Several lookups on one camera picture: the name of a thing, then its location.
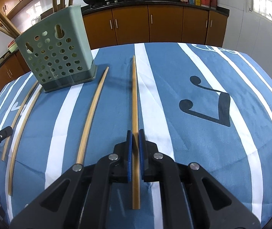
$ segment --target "metal screw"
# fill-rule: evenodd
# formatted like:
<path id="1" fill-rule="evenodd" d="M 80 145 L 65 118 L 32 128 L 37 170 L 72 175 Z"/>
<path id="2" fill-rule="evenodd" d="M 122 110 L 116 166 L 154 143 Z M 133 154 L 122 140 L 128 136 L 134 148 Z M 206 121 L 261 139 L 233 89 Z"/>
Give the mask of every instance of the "metal screw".
<path id="1" fill-rule="evenodd" d="M 110 154 L 110 155 L 108 156 L 108 159 L 114 161 L 114 160 L 117 160 L 118 157 L 119 157 L 119 156 L 118 156 L 117 154 L 112 153 L 112 154 Z"/>
<path id="2" fill-rule="evenodd" d="M 156 152 L 156 153 L 154 153 L 154 158 L 155 159 L 162 159 L 163 158 L 163 154 L 160 153 L 160 152 Z"/>
<path id="3" fill-rule="evenodd" d="M 73 167 L 72 167 L 72 170 L 73 171 L 80 171 L 82 169 L 82 165 L 81 164 L 75 164 Z"/>
<path id="4" fill-rule="evenodd" d="M 198 170 L 199 169 L 199 164 L 198 163 L 191 163 L 190 168 L 193 170 Z"/>

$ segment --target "black music note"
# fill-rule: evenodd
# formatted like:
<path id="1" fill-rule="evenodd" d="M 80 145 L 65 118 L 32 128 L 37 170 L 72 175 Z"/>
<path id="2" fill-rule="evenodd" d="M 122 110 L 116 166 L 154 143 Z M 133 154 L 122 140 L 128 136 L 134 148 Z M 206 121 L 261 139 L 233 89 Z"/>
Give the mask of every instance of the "black music note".
<path id="1" fill-rule="evenodd" d="M 194 84 L 195 86 L 201 89 L 207 89 L 210 91 L 220 92 L 219 103 L 218 103 L 219 119 L 190 110 L 193 107 L 193 102 L 190 100 L 181 100 L 179 102 L 179 108 L 186 114 L 194 115 L 196 117 L 230 127 L 230 120 L 229 120 L 230 95 L 222 91 L 201 86 L 200 85 L 201 79 L 197 76 L 190 77 L 190 81 L 192 84 Z"/>

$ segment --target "table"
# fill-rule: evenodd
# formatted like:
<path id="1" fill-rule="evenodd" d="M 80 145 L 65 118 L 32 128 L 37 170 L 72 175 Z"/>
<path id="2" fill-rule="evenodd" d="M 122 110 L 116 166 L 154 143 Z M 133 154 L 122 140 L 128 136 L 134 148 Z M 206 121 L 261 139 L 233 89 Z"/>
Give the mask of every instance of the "table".
<path id="1" fill-rule="evenodd" d="M 88 140 L 84 165 L 125 141 L 132 128 L 132 57 L 139 86 L 139 128 L 176 162 L 198 162 L 265 225 L 272 216 L 272 80 L 248 55 L 185 43 L 130 44 L 92 51 L 97 78 L 41 93 L 17 152 L 8 195 L 12 141 L 1 161 L 0 202 L 7 220 L 19 213 L 77 156 L 86 116 L 109 66 Z M 27 73 L 0 93 L 0 129 L 11 125 L 35 82 Z M 130 210 L 129 188 L 114 184 L 107 228 L 162 228 L 158 183 L 140 184 L 141 209 Z"/>

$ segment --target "striped tablecloth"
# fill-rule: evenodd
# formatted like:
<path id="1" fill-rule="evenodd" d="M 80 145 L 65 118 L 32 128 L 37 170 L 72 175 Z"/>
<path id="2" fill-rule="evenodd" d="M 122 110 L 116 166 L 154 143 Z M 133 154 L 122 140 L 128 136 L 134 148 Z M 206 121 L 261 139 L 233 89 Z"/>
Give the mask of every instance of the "striped tablecloth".
<path id="1" fill-rule="evenodd" d="M 94 92 L 109 66 L 94 116 L 84 165 L 125 141 L 132 128 L 132 57 L 139 85 L 139 128 L 178 163 L 198 162 L 265 225 L 272 216 L 272 80 L 248 55 L 217 47 L 146 43 L 92 51 L 97 78 L 41 93 L 17 152 L 13 195 L 11 147 L 1 161 L 0 200 L 8 222 L 71 167 Z M 36 81 L 27 73 L 0 94 L 0 130 L 11 125 Z M 34 90 L 29 105 L 38 88 Z M 114 184 L 107 228 L 162 228 L 158 183 L 141 182 L 141 209 L 130 210 L 127 185 Z"/>

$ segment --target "perforated basket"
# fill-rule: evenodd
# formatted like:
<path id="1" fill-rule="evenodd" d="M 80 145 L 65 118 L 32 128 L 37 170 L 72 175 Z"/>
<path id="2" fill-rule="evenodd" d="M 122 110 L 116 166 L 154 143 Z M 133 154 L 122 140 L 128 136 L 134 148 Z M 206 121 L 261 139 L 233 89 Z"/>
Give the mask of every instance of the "perforated basket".
<path id="1" fill-rule="evenodd" d="M 44 18 L 15 39 L 31 71 L 51 92 L 93 80 L 94 64 L 81 6 L 68 6 Z"/>

